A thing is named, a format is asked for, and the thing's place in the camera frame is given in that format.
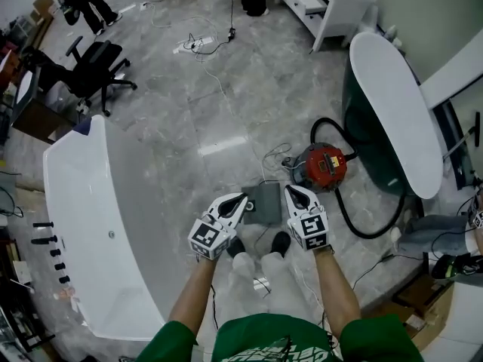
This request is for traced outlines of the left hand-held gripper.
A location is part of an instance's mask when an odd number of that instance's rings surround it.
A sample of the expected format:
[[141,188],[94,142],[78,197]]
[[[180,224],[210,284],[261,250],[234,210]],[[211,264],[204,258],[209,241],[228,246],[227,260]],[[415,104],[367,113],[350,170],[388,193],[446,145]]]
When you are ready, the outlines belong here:
[[245,214],[248,196],[230,193],[216,198],[197,219],[189,233],[192,250],[209,260],[217,259],[236,236],[236,226]]

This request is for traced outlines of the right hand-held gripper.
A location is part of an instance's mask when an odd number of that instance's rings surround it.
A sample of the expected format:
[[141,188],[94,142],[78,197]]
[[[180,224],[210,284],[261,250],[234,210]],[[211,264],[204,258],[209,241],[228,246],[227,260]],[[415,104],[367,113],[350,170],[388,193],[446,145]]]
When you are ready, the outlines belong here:
[[316,194],[302,186],[287,185],[284,195],[288,227],[295,241],[305,251],[328,246],[328,218]]

